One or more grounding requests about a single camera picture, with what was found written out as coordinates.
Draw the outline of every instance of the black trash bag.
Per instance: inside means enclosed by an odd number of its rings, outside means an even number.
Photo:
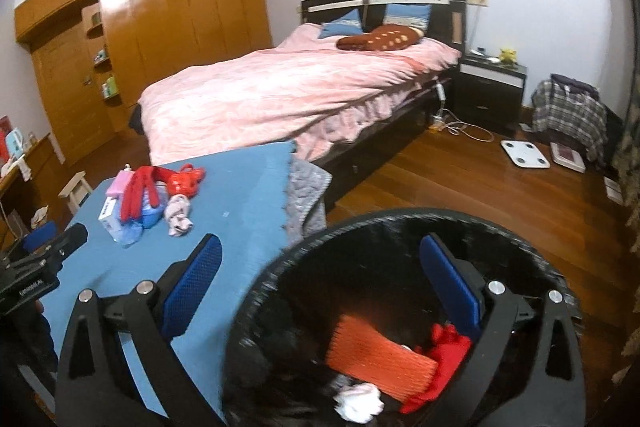
[[[582,314],[566,280],[526,241],[477,217],[434,208],[360,216],[310,236],[284,251],[258,277],[230,330],[223,366],[223,411],[234,426],[343,426],[334,410],[339,374],[324,364],[342,314],[369,321],[386,338],[430,347],[431,327],[446,314],[418,260],[418,245],[435,232],[458,259],[471,261],[487,280],[542,298],[565,295],[578,334]],[[477,417],[524,385],[522,352],[535,334],[513,335],[498,376]],[[380,427],[414,425],[428,405],[410,415],[383,395]]]

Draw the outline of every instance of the pink bedspread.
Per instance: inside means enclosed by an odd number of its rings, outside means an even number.
[[[396,52],[345,52],[335,47],[340,37],[318,40],[319,28],[304,24],[276,49],[192,66],[147,87],[139,104],[151,162],[291,138],[297,156],[314,160],[388,118],[420,89],[417,74],[438,73],[460,56],[433,39]]]

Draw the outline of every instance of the wooden stool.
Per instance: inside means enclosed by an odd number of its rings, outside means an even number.
[[[67,198],[66,204],[73,216],[76,215],[84,198],[94,191],[87,180],[84,179],[85,174],[86,172],[84,171],[76,173],[68,184],[65,185],[65,188],[60,190],[60,194],[58,194],[59,198]]]

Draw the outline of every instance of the bed frame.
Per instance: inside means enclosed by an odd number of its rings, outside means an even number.
[[[368,32],[382,24],[386,5],[391,3],[431,4],[426,36],[465,52],[466,0],[304,0],[300,3],[300,12],[302,22],[321,24],[357,8],[362,26]],[[447,100],[452,98],[450,79],[455,70],[457,67],[439,75]],[[325,194],[327,209],[422,133],[439,107],[433,85],[427,85],[396,108],[391,117],[363,130],[356,141],[337,144],[327,156],[316,160],[316,165],[334,177]]]

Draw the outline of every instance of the bed headboard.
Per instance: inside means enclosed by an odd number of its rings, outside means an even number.
[[[304,0],[300,3],[302,22],[330,22],[353,10],[360,12],[365,31],[382,24],[387,4],[431,4],[427,37],[444,42],[464,53],[466,0]]]

